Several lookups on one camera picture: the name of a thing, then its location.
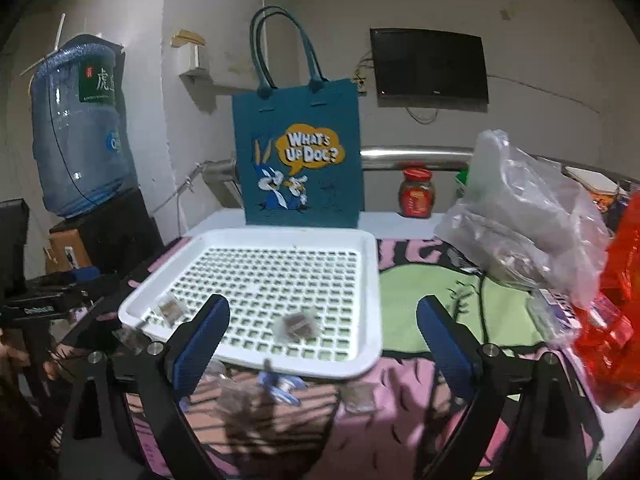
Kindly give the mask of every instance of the white plastic tray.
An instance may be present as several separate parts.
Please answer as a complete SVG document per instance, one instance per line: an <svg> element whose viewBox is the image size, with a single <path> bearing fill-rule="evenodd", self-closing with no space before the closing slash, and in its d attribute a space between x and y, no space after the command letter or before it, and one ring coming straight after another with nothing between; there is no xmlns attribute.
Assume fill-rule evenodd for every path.
<svg viewBox="0 0 640 480"><path fill-rule="evenodd" d="M247 227L205 232L171 256L120 306L118 316L155 340L171 329L151 309L171 291L193 318L211 294L225 296L229 328L215 357L279 372L350 378L382 351L376 239L355 229ZM274 321L316 309L321 335L274 341Z"/></svg>

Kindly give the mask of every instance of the black tv screen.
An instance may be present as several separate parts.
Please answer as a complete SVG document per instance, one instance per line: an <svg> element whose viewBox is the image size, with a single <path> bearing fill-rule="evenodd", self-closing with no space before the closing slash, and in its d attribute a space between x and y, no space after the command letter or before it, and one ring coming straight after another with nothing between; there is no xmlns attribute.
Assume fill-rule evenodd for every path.
<svg viewBox="0 0 640 480"><path fill-rule="evenodd" d="M379 96L489 101L480 37L420 28L370 35Z"/></svg>

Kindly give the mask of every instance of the clear plastic bag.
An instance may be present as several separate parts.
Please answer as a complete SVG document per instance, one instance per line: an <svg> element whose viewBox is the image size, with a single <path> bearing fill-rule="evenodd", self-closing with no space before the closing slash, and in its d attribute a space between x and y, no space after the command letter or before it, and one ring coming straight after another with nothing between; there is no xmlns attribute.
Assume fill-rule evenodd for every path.
<svg viewBox="0 0 640 480"><path fill-rule="evenodd" d="M609 243L589 193L501 130L479 135L465 196L435 233L490 276L555 288L577 306L596 296Z"/></svg>

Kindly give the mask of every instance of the red jar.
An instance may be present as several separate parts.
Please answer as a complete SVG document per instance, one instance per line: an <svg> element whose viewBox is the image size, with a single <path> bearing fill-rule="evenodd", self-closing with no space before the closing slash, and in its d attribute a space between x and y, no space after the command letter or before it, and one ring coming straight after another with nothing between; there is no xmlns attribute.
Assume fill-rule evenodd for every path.
<svg viewBox="0 0 640 480"><path fill-rule="evenodd" d="M431 171L425 168L407 168L402 172L404 182L398 195L400 214L409 218L429 218L436 198L431 182Z"/></svg>

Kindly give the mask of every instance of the speech bubble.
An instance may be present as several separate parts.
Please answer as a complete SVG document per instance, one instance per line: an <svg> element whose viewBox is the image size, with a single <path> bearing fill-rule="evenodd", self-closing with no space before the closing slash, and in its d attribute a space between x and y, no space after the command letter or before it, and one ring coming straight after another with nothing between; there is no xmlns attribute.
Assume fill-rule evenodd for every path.
<svg viewBox="0 0 640 480"><path fill-rule="evenodd" d="M290 175L297 174L302 168L317 170L329 164L340 164L345 155L337 133L303 123L287 128L275 146L280 161L291 168Z"/></svg>

